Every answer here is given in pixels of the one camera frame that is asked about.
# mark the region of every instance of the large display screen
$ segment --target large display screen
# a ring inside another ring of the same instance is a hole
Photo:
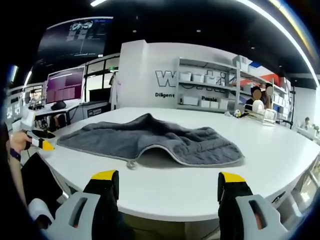
[[[75,67],[48,75],[46,83],[47,104],[70,99],[81,99],[85,67]]]
[[[35,65],[99,57],[104,53],[112,21],[113,17],[81,18],[49,27],[41,39]]]

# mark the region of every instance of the dish rack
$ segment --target dish rack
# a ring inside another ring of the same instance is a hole
[[[250,104],[244,105],[244,111],[248,114],[248,117],[261,122],[263,125],[274,127],[276,125],[277,111],[273,109],[265,109],[264,113],[253,112],[246,109],[246,106],[251,106]]]

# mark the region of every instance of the desk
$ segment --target desk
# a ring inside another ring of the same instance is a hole
[[[130,170],[125,161],[56,145],[57,137],[87,124],[100,121],[127,123],[145,113],[186,128],[212,127],[241,149],[245,156],[243,165],[186,167],[173,161],[163,150],[153,150],[143,154],[137,161],[137,168]],[[241,175],[254,194],[260,194],[272,202],[284,188],[296,184],[320,152],[320,146],[283,126],[270,127],[245,117],[178,109],[120,108],[76,122],[55,134],[57,137],[49,141],[56,149],[52,152],[40,150],[39,153],[68,185],[83,190],[93,174],[116,169],[119,171],[120,212],[173,222],[218,218],[220,171]]]
[[[35,112],[35,119],[39,120],[39,119],[42,119],[47,116],[52,116],[52,115],[57,115],[57,114],[65,114],[66,124],[70,125],[71,123],[70,123],[69,111],[78,107],[81,103],[81,100],[80,99],[72,99],[72,100],[66,100],[64,102],[65,102],[66,106],[65,106],[65,108],[60,109],[60,110],[52,110],[51,109],[51,107],[55,104],[55,102],[46,104],[44,106],[44,108]]]
[[[311,134],[308,130],[298,127],[296,131],[306,138],[310,139],[311,141],[314,141],[316,144],[320,145],[320,138],[315,136],[314,134]]]

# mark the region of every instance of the black ceiling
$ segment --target black ceiling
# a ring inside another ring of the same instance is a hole
[[[23,84],[32,67],[39,42],[51,25],[91,16],[113,16],[114,24],[106,43],[106,54],[118,53],[123,42],[180,42],[214,47],[259,62],[280,75],[309,73],[305,62],[289,40],[264,17],[235,0],[108,0],[91,7],[93,0],[23,1],[12,6],[9,23],[9,62],[20,71],[15,85]],[[320,74],[319,58],[312,58],[285,17],[267,0],[251,0],[274,16],[291,33]],[[319,45],[318,0],[286,1],[304,21]],[[55,70],[82,62],[54,66]],[[32,81],[43,81],[52,69],[38,70]],[[292,81],[296,86],[314,88],[313,79]]]

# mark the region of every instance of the person's hand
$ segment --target person's hand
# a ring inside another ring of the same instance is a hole
[[[23,131],[18,131],[13,134],[10,140],[10,147],[20,154],[22,150],[26,148],[27,142],[31,143],[31,138],[27,136]]]

